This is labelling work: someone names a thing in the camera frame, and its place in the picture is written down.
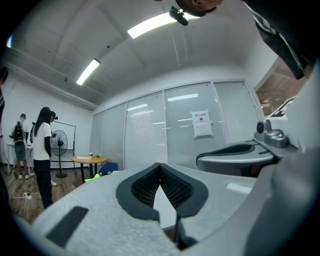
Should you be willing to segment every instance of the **fan stand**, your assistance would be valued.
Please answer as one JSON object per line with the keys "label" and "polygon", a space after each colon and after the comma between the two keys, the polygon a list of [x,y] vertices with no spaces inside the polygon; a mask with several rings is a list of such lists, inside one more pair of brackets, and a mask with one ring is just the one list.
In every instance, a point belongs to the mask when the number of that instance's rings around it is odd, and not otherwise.
{"label": "fan stand", "polygon": [[68,175],[64,172],[62,172],[62,169],[61,169],[61,156],[60,156],[60,145],[59,145],[59,166],[60,166],[60,172],[58,172],[55,176],[57,178],[66,178]]}

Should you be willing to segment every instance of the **blue chair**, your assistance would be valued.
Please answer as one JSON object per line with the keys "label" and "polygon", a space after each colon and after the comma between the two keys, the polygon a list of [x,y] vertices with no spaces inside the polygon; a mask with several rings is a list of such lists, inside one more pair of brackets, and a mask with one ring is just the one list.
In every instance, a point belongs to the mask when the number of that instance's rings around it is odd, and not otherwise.
{"label": "blue chair", "polygon": [[114,171],[119,171],[119,165],[117,162],[106,162],[98,171],[101,176],[112,174]]}

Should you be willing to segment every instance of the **window blinds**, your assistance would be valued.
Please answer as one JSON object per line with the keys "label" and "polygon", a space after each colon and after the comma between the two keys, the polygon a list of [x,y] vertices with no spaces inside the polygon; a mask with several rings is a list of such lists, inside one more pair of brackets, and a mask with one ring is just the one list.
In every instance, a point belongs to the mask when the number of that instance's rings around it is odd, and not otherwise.
{"label": "window blinds", "polygon": [[102,133],[102,155],[124,169],[124,128],[127,103],[105,111]]}
{"label": "window blinds", "polygon": [[229,143],[252,140],[259,121],[256,105],[244,82],[214,83],[225,117]]}
{"label": "window blinds", "polygon": [[162,92],[128,101],[124,137],[125,168],[167,162]]}
{"label": "window blinds", "polygon": [[104,126],[105,112],[93,116],[91,137],[90,137],[90,152],[94,156],[101,154],[101,143],[102,143],[102,130]]}
{"label": "window blinds", "polygon": [[[210,83],[164,92],[168,161],[197,169],[196,157],[226,145],[223,118]],[[209,110],[212,136],[194,138],[191,112]]]}

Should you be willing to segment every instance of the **black rubber pad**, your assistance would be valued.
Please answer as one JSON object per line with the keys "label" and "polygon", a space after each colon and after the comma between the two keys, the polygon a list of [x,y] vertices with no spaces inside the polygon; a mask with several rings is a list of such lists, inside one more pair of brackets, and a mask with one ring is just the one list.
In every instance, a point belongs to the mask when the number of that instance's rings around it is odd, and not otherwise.
{"label": "black rubber pad", "polygon": [[46,238],[57,246],[64,248],[88,211],[87,208],[80,206],[74,207],[59,221]]}
{"label": "black rubber pad", "polygon": [[125,179],[115,195],[119,205],[132,217],[159,221],[159,212],[153,209],[159,185],[182,218],[196,215],[209,196],[202,182],[159,163]]}

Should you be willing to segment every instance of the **backpack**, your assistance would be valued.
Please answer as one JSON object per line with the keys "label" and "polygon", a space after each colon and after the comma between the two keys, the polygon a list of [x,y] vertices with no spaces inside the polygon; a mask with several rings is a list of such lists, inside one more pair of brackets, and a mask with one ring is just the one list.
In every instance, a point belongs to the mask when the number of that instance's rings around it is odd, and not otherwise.
{"label": "backpack", "polygon": [[22,126],[21,126],[20,122],[17,122],[16,126],[14,127],[13,140],[14,140],[14,142],[19,142],[19,141],[24,140],[24,133],[23,133]]}

